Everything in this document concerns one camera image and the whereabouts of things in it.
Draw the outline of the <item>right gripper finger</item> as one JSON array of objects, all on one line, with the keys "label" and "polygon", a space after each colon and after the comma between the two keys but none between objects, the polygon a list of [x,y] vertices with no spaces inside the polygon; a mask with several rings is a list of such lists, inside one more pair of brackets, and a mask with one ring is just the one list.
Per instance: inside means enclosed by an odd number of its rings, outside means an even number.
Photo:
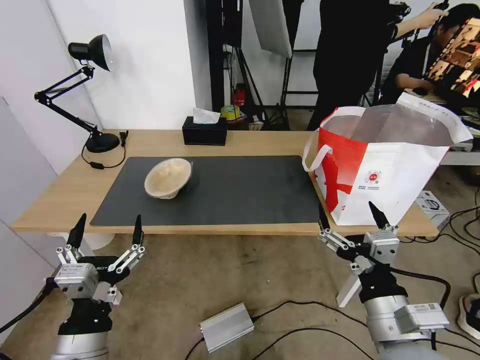
[{"label": "right gripper finger", "polygon": [[399,227],[397,225],[390,225],[386,215],[380,209],[378,209],[371,201],[368,202],[368,205],[375,224],[380,231],[389,231],[393,234],[398,232]]},{"label": "right gripper finger", "polygon": [[320,227],[318,239],[342,259],[356,257],[356,244],[330,229],[330,223],[324,212],[319,213],[318,225]]}]

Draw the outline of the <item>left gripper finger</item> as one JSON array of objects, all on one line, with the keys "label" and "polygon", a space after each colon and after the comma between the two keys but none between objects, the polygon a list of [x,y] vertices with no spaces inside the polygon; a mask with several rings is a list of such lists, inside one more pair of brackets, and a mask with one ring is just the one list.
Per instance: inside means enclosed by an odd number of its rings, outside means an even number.
[{"label": "left gripper finger", "polygon": [[84,230],[87,220],[87,214],[83,213],[76,225],[68,233],[65,246],[56,248],[60,268],[71,264],[86,264],[84,256],[80,251],[80,246],[84,237]]},{"label": "left gripper finger", "polygon": [[137,215],[132,234],[132,245],[115,262],[115,273],[122,274],[129,269],[130,271],[139,263],[145,255],[144,231],[142,227],[142,216]]}]

